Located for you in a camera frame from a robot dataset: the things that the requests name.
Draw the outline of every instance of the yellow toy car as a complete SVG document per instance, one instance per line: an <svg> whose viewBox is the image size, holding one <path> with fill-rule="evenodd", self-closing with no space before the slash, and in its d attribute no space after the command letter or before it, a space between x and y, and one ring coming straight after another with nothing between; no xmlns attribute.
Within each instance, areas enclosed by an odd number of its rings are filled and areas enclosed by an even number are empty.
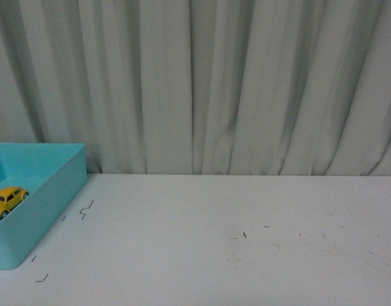
<svg viewBox="0 0 391 306"><path fill-rule="evenodd" d="M7 187L0 190L0 219L3 219L21 203L27 196L28 190L21 187Z"/></svg>

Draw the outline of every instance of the table surface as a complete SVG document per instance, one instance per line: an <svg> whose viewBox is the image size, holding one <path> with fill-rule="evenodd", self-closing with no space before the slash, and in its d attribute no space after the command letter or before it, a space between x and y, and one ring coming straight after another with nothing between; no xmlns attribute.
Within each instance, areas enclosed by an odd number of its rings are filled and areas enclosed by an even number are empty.
<svg viewBox="0 0 391 306"><path fill-rule="evenodd" d="M90 175L0 305L391 306L391 177Z"/></svg>

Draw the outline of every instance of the curtain fold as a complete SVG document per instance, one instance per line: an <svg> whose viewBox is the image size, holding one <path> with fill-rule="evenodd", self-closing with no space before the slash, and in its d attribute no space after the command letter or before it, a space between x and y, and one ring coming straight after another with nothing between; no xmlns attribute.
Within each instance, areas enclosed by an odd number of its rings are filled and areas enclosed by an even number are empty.
<svg viewBox="0 0 391 306"><path fill-rule="evenodd" d="M391 175L391 0L0 1L0 142L89 172Z"/></svg>

